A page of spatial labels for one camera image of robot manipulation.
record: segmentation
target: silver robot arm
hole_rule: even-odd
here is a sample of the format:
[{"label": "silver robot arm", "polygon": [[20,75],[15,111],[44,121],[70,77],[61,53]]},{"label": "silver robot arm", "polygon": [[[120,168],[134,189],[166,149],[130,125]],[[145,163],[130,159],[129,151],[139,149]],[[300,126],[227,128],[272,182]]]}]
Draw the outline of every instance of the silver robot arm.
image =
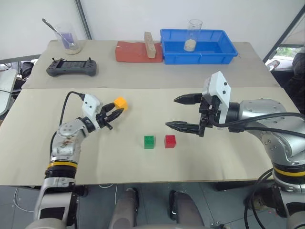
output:
[{"label": "silver robot arm", "polygon": [[[199,125],[181,121],[166,125],[202,137],[205,128],[213,126],[229,127],[230,132],[248,131],[256,136],[272,161],[279,205],[285,209],[287,228],[305,224],[305,116],[286,113],[282,104],[270,99],[231,103],[230,92],[222,73],[213,74],[206,80],[203,93],[186,94],[174,100],[181,104],[200,103]],[[262,115],[277,113],[272,118],[260,119]]]},{"label": "silver robot arm", "polygon": [[114,107],[114,103],[102,106],[95,96],[86,94],[82,106],[84,117],[59,126],[52,138],[50,163],[36,202],[34,222],[26,229],[61,229],[74,224],[77,210],[75,174],[81,143],[94,130],[104,126],[112,129],[109,122],[123,112],[120,108],[107,116]]}]

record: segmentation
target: floor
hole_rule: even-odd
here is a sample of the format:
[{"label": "floor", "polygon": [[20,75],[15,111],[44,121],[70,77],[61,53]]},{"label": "floor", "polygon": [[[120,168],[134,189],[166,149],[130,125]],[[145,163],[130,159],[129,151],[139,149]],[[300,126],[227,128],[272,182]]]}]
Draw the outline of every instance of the floor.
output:
[{"label": "floor", "polygon": [[[243,199],[251,187],[227,191],[215,191],[213,183],[154,183],[118,185],[117,199],[128,187],[136,187],[140,193],[140,207],[137,224],[174,224],[167,215],[170,190],[181,190],[195,201],[207,227],[225,224],[231,229],[244,229]],[[89,194],[79,200],[79,229],[106,229],[115,207],[115,185],[110,188],[89,186]],[[24,229],[32,222],[33,213],[24,212],[13,204],[16,188],[0,186],[0,228]],[[25,209],[33,210],[38,191],[19,189],[17,202]],[[259,229],[252,211],[249,211],[249,226]],[[258,213],[267,229],[285,229],[286,219],[280,218],[273,209]]]}]

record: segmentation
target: yellow ring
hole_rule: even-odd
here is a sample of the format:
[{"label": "yellow ring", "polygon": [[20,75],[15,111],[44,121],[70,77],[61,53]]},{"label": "yellow ring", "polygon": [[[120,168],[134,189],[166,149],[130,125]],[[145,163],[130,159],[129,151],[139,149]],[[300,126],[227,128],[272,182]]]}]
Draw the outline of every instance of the yellow ring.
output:
[{"label": "yellow ring", "polygon": [[285,176],[289,176],[289,177],[302,177],[302,176],[305,176],[305,171],[303,172],[296,172],[296,173],[290,173],[290,172],[285,172],[285,171],[282,171],[278,168],[275,168],[274,167],[274,170],[280,174],[283,174]]},{"label": "yellow ring", "polygon": [[77,168],[77,164],[73,162],[67,162],[67,161],[57,161],[57,162],[52,162],[49,163],[47,168],[50,168],[51,166],[72,166]]}]

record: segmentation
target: white cable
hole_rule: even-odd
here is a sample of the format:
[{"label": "white cable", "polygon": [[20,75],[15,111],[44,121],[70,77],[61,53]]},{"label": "white cable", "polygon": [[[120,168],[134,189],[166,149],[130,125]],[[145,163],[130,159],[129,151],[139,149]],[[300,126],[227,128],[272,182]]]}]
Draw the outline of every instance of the white cable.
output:
[{"label": "white cable", "polygon": [[20,210],[22,210],[22,211],[34,212],[34,211],[26,210],[26,209],[20,207],[20,206],[17,204],[17,202],[16,202],[16,194],[17,194],[18,189],[19,189],[19,188],[16,188],[16,191],[15,191],[15,194],[14,194],[14,199],[13,199],[13,202],[14,202],[15,206],[18,207],[18,208],[19,208]]},{"label": "white cable", "polygon": [[109,188],[109,187],[112,187],[113,186],[113,184],[111,184],[111,185],[108,185],[108,186],[102,186],[102,185],[99,185],[101,188]]},{"label": "white cable", "polygon": [[115,205],[116,205],[116,193],[118,191],[118,184],[116,184],[116,187],[115,187],[115,194],[114,194],[114,202],[115,202]]}]

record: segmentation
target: game controller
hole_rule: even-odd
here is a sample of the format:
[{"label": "game controller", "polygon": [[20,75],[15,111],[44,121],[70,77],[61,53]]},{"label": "game controller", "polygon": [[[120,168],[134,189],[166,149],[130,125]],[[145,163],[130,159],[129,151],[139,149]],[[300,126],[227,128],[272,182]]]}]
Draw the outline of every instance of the game controller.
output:
[{"label": "game controller", "polygon": [[89,76],[96,74],[96,62],[90,57],[87,61],[66,61],[63,58],[59,60],[52,58],[52,60],[53,62],[47,68],[47,73],[53,77],[66,73],[84,73]]}]

